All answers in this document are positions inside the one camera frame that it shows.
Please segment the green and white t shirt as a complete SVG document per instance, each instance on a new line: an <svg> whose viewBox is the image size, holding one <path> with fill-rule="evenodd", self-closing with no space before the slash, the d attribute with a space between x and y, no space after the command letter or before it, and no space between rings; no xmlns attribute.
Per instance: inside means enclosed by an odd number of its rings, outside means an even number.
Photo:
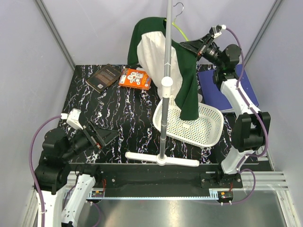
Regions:
<svg viewBox="0 0 303 227"><path fill-rule="evenodd" d="M140 65L157 87L162 98L161 80L164 77L166 21L163 17L146 17L137 22L132 33L127 63ZM196 57L179 43L171 42L171 94L181 110L180 119L198 118L198 85Z"/></svg>

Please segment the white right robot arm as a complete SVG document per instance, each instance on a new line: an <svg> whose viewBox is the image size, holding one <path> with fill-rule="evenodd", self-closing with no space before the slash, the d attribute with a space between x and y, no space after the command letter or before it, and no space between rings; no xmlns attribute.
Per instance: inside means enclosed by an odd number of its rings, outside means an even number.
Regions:
<svg viewBox="0 0 303 227"><path fill-rule="evenodd" d="M237 116L231 134L231 150L214 176L216 184L223 188L236 180L248 157L258 157L256 151L260 148L263 148L260 155L266 154L271 116L250 100L241 85L242 75L236 73L236 65L242 56L240 44L230 44L221 51L214 42L214 35L207 34L197 40L181 42L180 45L194 53L197 59L205 58L216 66L213 82Z"/></svg>

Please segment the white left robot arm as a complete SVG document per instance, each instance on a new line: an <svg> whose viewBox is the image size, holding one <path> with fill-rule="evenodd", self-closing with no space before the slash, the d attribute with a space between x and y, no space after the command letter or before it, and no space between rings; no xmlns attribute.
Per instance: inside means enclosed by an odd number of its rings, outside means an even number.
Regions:
<svg viewBox="0 0 303 227"><path fill-rule="evenodd" d="M39 164L34 171L35 189L41 213L38 223L43 227L76 227L80 213L93 187L105 186L99 166L84 164L79 170L70 198L64 195L71 172L69 161L82 152L102 149L119 136L115 130L98 127L88 122L73 137L62 128L55 128L45 134Z"/></svg>

